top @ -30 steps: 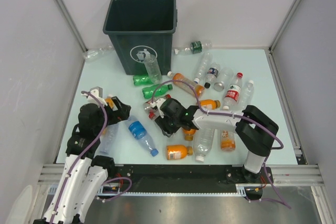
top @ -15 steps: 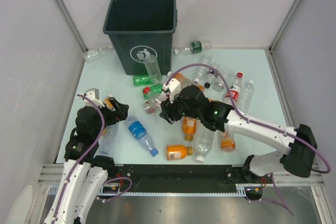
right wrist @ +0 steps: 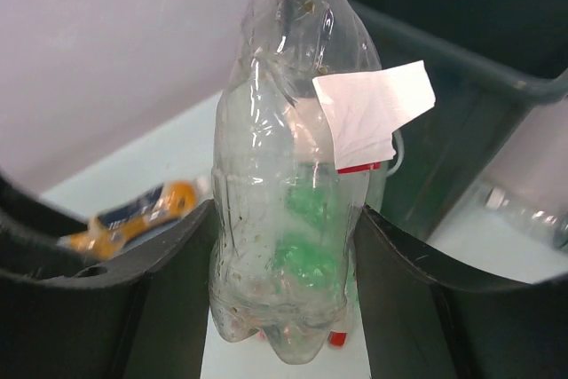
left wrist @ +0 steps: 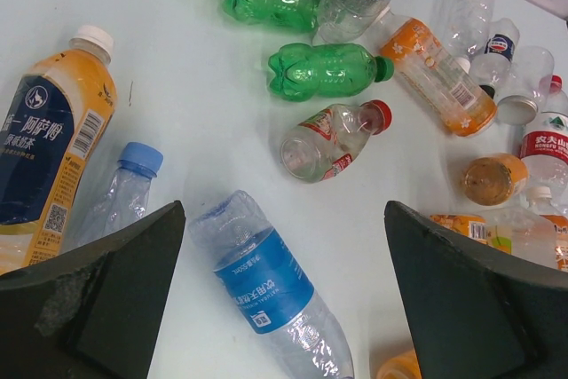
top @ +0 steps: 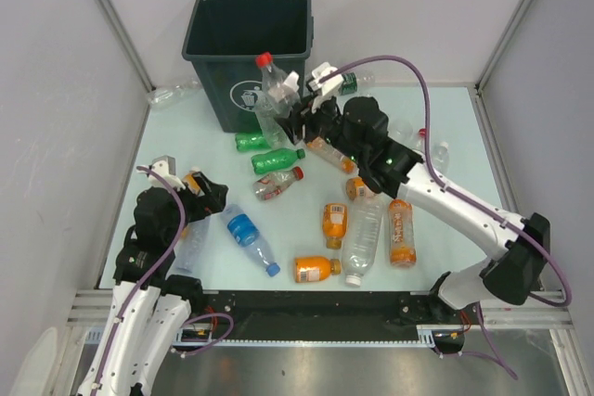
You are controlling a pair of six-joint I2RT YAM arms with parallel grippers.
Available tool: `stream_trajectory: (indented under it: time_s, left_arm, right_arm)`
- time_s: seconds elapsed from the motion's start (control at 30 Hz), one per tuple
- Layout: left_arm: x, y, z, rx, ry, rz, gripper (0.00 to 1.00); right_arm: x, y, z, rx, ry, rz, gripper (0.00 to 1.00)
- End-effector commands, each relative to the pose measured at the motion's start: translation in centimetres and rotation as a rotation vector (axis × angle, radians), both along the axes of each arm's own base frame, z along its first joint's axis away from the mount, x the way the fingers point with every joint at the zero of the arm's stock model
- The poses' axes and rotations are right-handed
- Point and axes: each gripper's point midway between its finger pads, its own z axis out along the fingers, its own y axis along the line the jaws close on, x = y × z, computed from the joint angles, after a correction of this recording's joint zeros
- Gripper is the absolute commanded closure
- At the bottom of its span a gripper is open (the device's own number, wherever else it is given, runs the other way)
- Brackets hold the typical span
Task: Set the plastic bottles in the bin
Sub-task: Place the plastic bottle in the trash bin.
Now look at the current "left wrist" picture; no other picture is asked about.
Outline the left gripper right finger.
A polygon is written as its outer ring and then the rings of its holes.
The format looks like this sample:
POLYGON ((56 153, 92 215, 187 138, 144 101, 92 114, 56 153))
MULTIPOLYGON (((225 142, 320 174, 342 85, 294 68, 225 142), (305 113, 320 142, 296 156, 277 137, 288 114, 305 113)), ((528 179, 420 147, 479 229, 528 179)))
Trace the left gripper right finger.
POLYGON ((565 378, 567 275, 388 201, 384 225, 424 378, 565 378))

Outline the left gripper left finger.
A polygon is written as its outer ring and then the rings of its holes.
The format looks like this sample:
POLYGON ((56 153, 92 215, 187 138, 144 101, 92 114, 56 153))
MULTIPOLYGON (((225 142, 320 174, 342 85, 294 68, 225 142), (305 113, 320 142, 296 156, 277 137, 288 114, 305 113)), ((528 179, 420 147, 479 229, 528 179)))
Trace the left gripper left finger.
POLYGON ((174 201, 1 277, 3 378, 145 378, 185 229, 174 201))

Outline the orange juice bottle front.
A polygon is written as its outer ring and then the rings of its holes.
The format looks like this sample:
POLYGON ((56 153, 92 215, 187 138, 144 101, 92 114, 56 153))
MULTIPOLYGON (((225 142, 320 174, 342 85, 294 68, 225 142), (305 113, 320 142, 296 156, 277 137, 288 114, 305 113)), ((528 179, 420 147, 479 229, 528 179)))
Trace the orange juice bottle front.
POLYGON ((376 379, 422 379, 415 350, 388 359, 379 368, 376 379))

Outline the orange juice bottle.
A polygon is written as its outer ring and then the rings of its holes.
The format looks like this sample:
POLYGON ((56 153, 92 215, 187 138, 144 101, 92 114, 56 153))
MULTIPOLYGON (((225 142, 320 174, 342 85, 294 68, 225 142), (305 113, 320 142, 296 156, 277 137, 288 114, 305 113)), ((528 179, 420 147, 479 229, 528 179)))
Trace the orange juice bottle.
POLYGON ((422 379, 415 350, 388 359, 379 368, 376 379, 422 379))
POLYGON ((468 164, 461 176, 461 189, 476 204, 496 206, 519 194, 528 178, 528 168, 518 157, 492 154, 468 164))

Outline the orange juice bottle barcode up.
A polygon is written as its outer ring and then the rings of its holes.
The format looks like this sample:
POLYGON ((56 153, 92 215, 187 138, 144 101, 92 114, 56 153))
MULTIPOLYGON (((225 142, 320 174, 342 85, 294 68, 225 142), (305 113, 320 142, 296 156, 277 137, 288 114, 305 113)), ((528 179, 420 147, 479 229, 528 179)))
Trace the orange juice bottle barcode up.
POLYGON ((485 220, 478 215, 434 214, 430 219, 438 225, 486 244, 485 220))

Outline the clear bottle blue cap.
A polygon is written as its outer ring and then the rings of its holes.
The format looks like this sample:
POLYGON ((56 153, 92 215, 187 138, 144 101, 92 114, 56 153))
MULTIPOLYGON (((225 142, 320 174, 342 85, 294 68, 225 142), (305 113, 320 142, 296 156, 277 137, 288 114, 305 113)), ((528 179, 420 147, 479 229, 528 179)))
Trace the clear bottle blue cap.
POLYGON ((67 238, 64 250, 78 249, 143 218, 152 181, 162 163, 163 155, 157 149, 139 142, 128 143, 108 186, 89 207, 81 226, 67 238))

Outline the yellow navy milk tea bottle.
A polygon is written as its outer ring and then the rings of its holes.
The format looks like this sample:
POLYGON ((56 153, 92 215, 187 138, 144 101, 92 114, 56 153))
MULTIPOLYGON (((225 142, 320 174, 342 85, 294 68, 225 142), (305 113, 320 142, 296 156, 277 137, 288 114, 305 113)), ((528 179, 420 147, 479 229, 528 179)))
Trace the yellow navy milk tea bottle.
POLYGON ((114 115, 114 40, 83 25, 20 79, 1 124, 1 272, 57 256, 87 161, 114 115))

